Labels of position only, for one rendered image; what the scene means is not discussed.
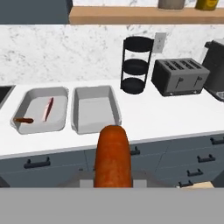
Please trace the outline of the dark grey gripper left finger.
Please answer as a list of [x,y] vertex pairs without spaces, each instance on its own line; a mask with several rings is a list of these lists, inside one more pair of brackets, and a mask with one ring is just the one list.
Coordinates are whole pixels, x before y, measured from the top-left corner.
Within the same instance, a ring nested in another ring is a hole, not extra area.
[[95,173],[93,171],[79,171],[59,187],[93,188]]

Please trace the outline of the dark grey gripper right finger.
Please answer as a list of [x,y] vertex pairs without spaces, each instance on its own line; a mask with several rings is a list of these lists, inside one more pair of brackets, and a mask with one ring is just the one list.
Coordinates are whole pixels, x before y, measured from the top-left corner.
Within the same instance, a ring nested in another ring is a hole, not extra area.
[[164,184],[148,171],[133,171],[132,186],[134,188],[163,187]]

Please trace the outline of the large orange carrot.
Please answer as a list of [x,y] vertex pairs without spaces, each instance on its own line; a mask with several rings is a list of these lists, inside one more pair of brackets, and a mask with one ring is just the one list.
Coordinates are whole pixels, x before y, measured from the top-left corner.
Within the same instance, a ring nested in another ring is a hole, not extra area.
[[121,126],[109,125],[99,135],[94,187],[131,187],[130,145]]

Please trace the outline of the grey tupperware container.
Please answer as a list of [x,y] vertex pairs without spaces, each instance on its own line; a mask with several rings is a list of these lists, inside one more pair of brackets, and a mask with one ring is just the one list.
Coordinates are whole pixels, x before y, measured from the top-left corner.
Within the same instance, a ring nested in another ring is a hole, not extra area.
[[[53,105],[46,122],[43,114],[50,98]],[[19,103],[10,125],[21,135],[59,131],[65,127],[68,104],[68,89],[66,87],[38,87],[28,90]],[[33,123],[14,122],[14,118],[32,118]]]
[[73,90],[71,127],[78,135],[99,133],[105,126],[121,124],[121,112],[110,85]]

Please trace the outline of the grey drawer front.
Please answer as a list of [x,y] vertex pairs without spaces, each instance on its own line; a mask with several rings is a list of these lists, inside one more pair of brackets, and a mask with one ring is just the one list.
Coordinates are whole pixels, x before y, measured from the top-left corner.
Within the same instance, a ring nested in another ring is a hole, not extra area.
[[207,158],[209,154],[216,158],[215,161],[224,161],[224,146],[167,152],[162,156],[158,167],[197,164],[197,156]]
[[170,141],[133,143],[130,150],[133,151],[137,146],[141,153],[140,155],[131,156],[131,170],[154,172],[170,143]]
[[224,134],[211,135],[211,136],[197,136],[197,137],[180,138],[172,140],[166,152],[188,151],[207,147],[224,146],[224,144],[212,145],[210,141],[211,137],[215,139],[222,139],[224,137]]
[[[198,169],[203,171],[203,175],[196,177],[188,177],[187,170],[190,172],[196,172]],[[156,170],[156,176],[158,179],[175,179],[179,181],[180,179],[207,179],[209,176],[214,177],[218,172],[224,170],[223,161],[213,161],[207,163],[197,163],[197,164],[182,164],[178,166],[161,167],[159,166]]]
[[[49,157],[51,161],[51,164],[49,166],[34,169],[24,168],[24,164],[27,162],[28,159],[30,159],[32,162],[41,162],[45,161],[47,157]],[[87,162],[84,151],[67,151],[37,156],[0,159],[0,173],[3,174],[12,172],[25,172],[37,169],[55,168],[69,165],[75,165],[78,167],[79,170],[86,170]]]

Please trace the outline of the dark grey four-slot toaster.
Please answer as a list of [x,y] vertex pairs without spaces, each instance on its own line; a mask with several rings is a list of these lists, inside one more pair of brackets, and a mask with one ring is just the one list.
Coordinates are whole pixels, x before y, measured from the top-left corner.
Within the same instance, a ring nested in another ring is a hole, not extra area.
[[157,59],[151,82],[162,96],[201,93],[210,71],[194,59]]

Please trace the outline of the black three-tier stand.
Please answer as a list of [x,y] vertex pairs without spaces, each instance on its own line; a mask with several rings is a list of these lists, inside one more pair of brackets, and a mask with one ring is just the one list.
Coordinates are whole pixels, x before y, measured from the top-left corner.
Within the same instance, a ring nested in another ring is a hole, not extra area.
[[[122,71],[120,89],[131,95],[141,94],[146,85],[154,40],[141,36],[127,37],[122,45]],[[148,60],[125,59],[125,51],[148,53]]]

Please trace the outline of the dark sink basin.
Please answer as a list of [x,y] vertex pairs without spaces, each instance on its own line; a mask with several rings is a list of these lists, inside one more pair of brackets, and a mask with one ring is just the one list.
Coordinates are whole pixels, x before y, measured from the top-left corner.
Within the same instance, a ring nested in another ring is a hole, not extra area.
[[15,85],[12,86],[0,86],[0,109],[10,96],[11,92],[15,88]]

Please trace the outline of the black coffee machine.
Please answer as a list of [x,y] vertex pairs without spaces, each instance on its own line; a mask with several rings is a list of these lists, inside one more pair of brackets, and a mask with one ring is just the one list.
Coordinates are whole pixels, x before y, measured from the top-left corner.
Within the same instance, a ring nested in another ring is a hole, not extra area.
[[210,71],[204,89],[217,100],[224,102],[224,39],[206,42],[206,56],[202,66]]

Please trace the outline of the grey jar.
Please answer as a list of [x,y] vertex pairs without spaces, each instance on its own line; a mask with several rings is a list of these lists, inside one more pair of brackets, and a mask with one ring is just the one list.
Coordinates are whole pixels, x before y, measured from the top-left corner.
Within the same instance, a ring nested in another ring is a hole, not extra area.
[[157,7],[161,10],[179,11],[185,7],[186,0],[158,0]]

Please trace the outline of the yellow jar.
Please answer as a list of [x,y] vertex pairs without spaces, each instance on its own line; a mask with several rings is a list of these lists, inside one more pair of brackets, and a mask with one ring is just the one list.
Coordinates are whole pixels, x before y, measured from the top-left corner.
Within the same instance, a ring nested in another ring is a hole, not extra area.
[[200,11],[214,11],[219,0],[197,0],[195,9]]

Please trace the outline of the white wall outlet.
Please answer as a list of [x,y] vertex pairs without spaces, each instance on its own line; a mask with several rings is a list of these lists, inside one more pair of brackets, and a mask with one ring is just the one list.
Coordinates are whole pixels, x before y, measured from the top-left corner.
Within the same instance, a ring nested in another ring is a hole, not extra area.
[[154,45],[153,45],[153,52],[154,53],[161,53],[164,49],[166,39],[165,32],[157,32],[155,34]]

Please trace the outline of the wooden wall shelf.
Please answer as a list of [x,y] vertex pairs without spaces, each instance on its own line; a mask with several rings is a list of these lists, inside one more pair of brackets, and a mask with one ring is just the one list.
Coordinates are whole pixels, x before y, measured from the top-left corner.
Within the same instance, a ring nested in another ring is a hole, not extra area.
[[71,25],[224,25],[224,8],[172,11],[155,7],[75,6],[69,22]]

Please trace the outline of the dark grey wall cupboard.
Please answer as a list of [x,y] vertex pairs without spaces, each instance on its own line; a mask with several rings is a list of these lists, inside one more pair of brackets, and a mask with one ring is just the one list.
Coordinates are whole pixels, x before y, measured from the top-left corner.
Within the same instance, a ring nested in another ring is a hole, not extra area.
[[0,0],[0,25],[67,25],[73,0]]

